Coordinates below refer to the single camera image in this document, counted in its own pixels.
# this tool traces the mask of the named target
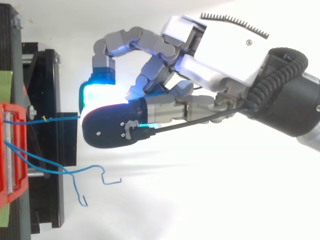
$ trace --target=bent blue wire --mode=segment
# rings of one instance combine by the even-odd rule
[[[58,122],[58,121],[67,121],[67,120],[77,120],[80,116],[68,116],[68,117],[57,117],[57,118],[49,118],[46,120],[34,120],[34,121],[7,121],[4,120],[3,122],[6,124],[14,124],[14,125],[32,125],[32,124],[43,124],[48,122]]]
[[[6,145],[9,145],[9,146],[12,146],[13,148],[15,148],[16,150],[20,151],[21,153],[24,153],[24,154],[27,154],[28,156],[30,157],[33,157],[35,159],[38,159],[40,161],[43,161],[45,163],[49,163],[49,164],[58,164],[54,161],[50,161],[50,160],[47,160],[43,157],[40,157],[40,156],[37,156],[37,155],[34,155],[30,152],[27,152],[27,151],[24,151],[23,149],[20,149],[19,147],[7,142],[7,141],[4,141]],[[104,185],[112,185],[112,184],[119,184],[119,183],[122,183],[122,179],[120,178],[120,181],[115,181],[115,182],[110,182],[110,183],[106,183],[105,182],[105,178],[104,178],[104,174],[106,172],[105,168],[101,165],[91,165],[91,166],[88,166],[88,167],[85,167],[85,168],[82,168],[82,169],[79,169],[79,170],[75,170],[75,171],[66,171],[66,172],[61,172],[61,171],[52,171],[52,170],[47,170],[47,169],[43,169],[41,168],[42,170],[45,171],[45,173],[48,173],[48,174],[58,174],[58,175],[65,175],[65,174],[77,174],[77,173],[80,173],[80,172],[83,172],[83,171],[86,171],[86,170],[89,170],[89,169],[92,169],[92,168],[100,168],[102,169],[102,173],[101,173],[101,178],[102,178],[102,182]]]
[[[34,169],[36,169],[36,170],[38,170],[38,171],[40,171],[40,172],[46,173],[46,171],[45,171],[46,169],[43,169],[43,168],[41,168],[41,167],[37,167],[37,166],[33,165],[31,162],[29,162],[28,160],[26,160],[26,159],[18,152],[18,151],[19,151],[19,148],[18,148],[18,147],[12,145],[11,143],[9,143],[9,142],[7,142],[7,141],[4,141],[4,142],[5,142],[5,144],[6,144],[19,158],[21,158],[21,159],[22,159],[26,164],[28,164],[30,167],[32,167],[32,168],[34,168]],[[60,168],[62,168],[67,174],[70,174],[70,175],[72,176],[73,186],[74,186],[75,192],[76,192],[76,194],[77,194],[77,196],[78,196],[78,201],[79,201],[80,205],[83,206],[83,207],[88,207],[88,203],[87,203],[86,198],[85,198],[84,195],[83,195],[82,197],[83,197],[83,200],[84,200],[85,204],[83,204],[83,203],[81,202],[81,198],[80,198],[80,194],[79,194],[79,191],[78,191],[78,188],[77,188],[75,176],[74,176],[72,173],[69,173],[68,170],[65,169],[62,165],[60,165],[60,164],[58,164],[58,163],[56,163],[56,162],[54,162],[54,161],[46,160],[46,161],[43,161],[43,162],[48,163],[48,164],[55,165],[55,166],[57,166],[57,167],[60,167]]]

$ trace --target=black cylindrical motor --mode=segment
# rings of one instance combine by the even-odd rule
[[[287,60],[271,54],[257,82],[287,64]],[[248,117],[297,137],[301,144],[320,151],[319,78],[303,72],[284,84],[259,111]]]

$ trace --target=screw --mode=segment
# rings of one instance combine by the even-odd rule
[[[30,120],[33,120],[37,115],[37,110],[35,110],[34,106],[29,106],[28,108],[28,115]]]
[[[55,56],[54,56],[54,61],[55,61],[56,64],[61,64],[61,57],[60,57],[60,55],[55,55]]]
[[[251,45],[252,45],[252,40],[248,39],[248,40],[246,41],[246,44],[247,44],[248,46],[251,46]]]
[[[21,16],[19,14],[14,15],[14,17],[12,19],[12,25],[18,30],[23,29],[23,27],[22,27],[22,19],[21,19]]]

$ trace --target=red clamp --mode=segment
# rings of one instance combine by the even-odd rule
[[[5,140],[27,151],[27,126],[4,123],[25,122],[26,109],[0,103],[0,209],[20,197],[29,187],[28,165],[12,152]]]

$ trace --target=white casing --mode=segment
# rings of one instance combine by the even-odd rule
[[[268,41],[233,23],[189,16],[172,17],[162,34],[186,42],[195,23],[205,28],[203,37],[194,57],[185,54],[175,69],[210,91],[219,91],[217,87],[225,77],[252,86],[270,50]]]
[[[162,34],[185,43],[194,25],[191,21],[180,16],[172,16],[163,27]]]

